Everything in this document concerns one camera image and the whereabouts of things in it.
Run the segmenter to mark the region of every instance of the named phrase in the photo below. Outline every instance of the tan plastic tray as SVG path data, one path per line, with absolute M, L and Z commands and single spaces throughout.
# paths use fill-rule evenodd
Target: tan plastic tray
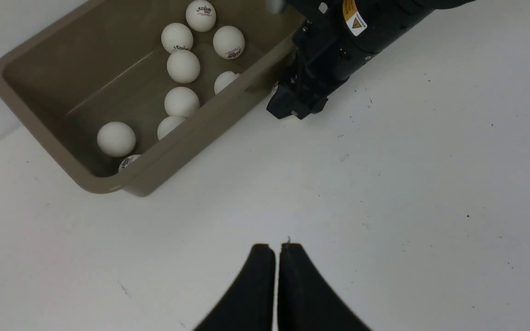
M 271 91 L 294 49 L 291 35 L 303 17 L 273 15 L 265 0 L 213 0 L 217 25 L 194 33 L 192 51 L 202 73 L 188 84 L 202 107 L 166 138 L 163 100 L 178 86 L 166 70 L 162 29 L 185 23 L 189 0 L 91 0 L 0 59 L 0 97 L 56 162 L 83 189 L 124 189 L 145 196 L 162 185 Z M 212 39 L 233 25 L 247 46 L 234 61 L 220 58 Z M 214 81 L 242 75 L 214 96 Z M 128 124 L 142 156 L 118 173 L 122 159 L 104 155 L 97 132 L 107 122 Z

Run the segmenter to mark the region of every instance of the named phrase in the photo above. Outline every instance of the warning label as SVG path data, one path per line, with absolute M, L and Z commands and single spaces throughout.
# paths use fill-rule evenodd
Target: warning label
M 349 27 L 349 30 L 351 30 L 354 36 L 360 35 L 361 32 L 368 28 L 368 25 L 357 9 L 355 0 L 343 1 L 343 17 L 345 18 L 345 22 L 347 22 L 347 27 Z

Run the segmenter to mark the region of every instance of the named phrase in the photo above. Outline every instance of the white ping pong ball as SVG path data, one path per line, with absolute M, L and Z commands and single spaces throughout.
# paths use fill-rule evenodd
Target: white ping pong ball
M 188 27 L 181 23 L 171 23 L 162 31 L 162 46 L 169 53 L 180 50 L 191 50 L 193 35 Z
M 175 87 L 165 97 L 165 111 L 169 116 L 180 116 L 187 119 L 198 109 L 200 109 L 200 99 L 190 88 Z
M 185 11 L 187 24 L 197 32 L 208 32 L 216 24 L 216 10 L 205 0 L 195 0 Z
M 200 60 L 190 51 L 177 51 L 169 56 L 167 71 L 174 81 L 189 84 L 200 75 Z
M 122 122 L 110 122 L 97 133 L 97 145 L 111 157 L 124 157 L 133 151 L 136 135 L 130 126 Z
M 220 93 L 230 83 L 237 79 L 238 76 L 240 76 L 240 74 L 234 73 L 234 71 L 224 71 L 221 73 L 214 83 L 214 94 Z
M 236 59 L 244 51 L 244 35 L 239 29 L 227 25 L 214 35 L 214 49 L 224 59 Z
M 161 140 L 165 138 L 171 131 L 175 130 L 177 126 L 183 123 L 185 119 L 180 116 L 170 116 L 162 120 L 159 124 L 158 129 L 156 130 L 156 138 Z

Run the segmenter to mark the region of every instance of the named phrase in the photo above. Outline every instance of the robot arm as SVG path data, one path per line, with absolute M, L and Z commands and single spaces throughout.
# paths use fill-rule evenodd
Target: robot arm
M 280 77 L 267 110 L 278 119 L 319 113 L 353 73 L 435 9 L 472 1 L 328 0 L 322 13 L 317 0 L 269 0 L 271 11 L 294 6 L 307 21 L 293 36 L 296 58 Z

